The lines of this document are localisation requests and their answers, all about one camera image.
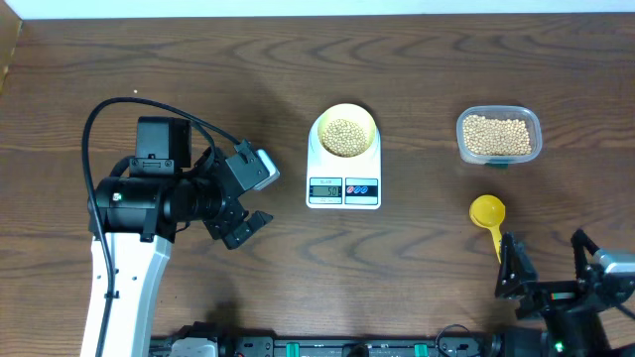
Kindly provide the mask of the yellow measuring scoop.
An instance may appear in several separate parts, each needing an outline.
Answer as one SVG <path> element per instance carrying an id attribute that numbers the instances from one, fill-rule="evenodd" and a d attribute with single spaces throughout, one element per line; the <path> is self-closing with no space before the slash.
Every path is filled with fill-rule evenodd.
<path id="1" fill-rule="evenodd" d="M 501 261 L 502 233 L 500 226 L 505 219 L 506 207 L 496 196 L 484 194 L 476 198 L 469 207 L 469 217 L 478 227 L 490 231 L 498 261 Z"/>

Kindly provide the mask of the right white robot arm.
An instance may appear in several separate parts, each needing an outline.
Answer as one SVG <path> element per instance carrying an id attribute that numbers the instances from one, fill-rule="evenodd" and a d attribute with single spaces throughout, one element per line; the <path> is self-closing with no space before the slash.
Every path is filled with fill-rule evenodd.
<path id="1" fill-rule="evenodd" d="M 519 320 L 541 318 L 547 329 L 514 327 L 492 346 L 499 356 L 632 356 L 632 344 L 610 346 L 599 314 L 616 308 L 629 317 L 634 255 L 599 248 L 578 229 L 571 237 L 575 278 L 541 282 L 524 246 L 506 233 L 500 244 L 495 296 L 516 299 Z"/>

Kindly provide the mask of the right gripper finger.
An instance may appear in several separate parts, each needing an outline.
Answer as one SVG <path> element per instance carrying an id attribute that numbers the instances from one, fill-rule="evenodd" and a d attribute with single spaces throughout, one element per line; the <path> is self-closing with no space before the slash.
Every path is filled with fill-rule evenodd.
<path id="1" fill-rule="evenodd" d="M 578 280 L 585 280 L 587 277 L 589 263 L 586 254 L 593 256 L 599 247 L 582 230 L 577 229 L 571 237 L 573 248 L 575 275 Z"/>
<path id="2" fill-rule="evenodd" d="M 538 274 L 522 243 L 505 233 L 500 244 L 500 267 L 495 288 L 497 298 L 515 299 L 528 294 Z"/>

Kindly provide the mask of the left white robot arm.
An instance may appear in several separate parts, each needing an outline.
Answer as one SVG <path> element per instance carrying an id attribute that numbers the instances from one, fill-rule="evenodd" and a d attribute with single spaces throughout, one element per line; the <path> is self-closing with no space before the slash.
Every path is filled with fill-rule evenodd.
<path id="1" fill-rule="evenodd" d="M 280 172 L 248 141 L 228 157 L 213 146 L 191 159 L 187 119 L 142 117 L 136 153 L 121 160 L 88 205 L 92 286 L 83 356 L 145 356 L 158 287 L 179 232 L 204 224 L 211 238 L 233 250 L 272 220 L 249 212 L 239 197 L 261 190 Z"/>

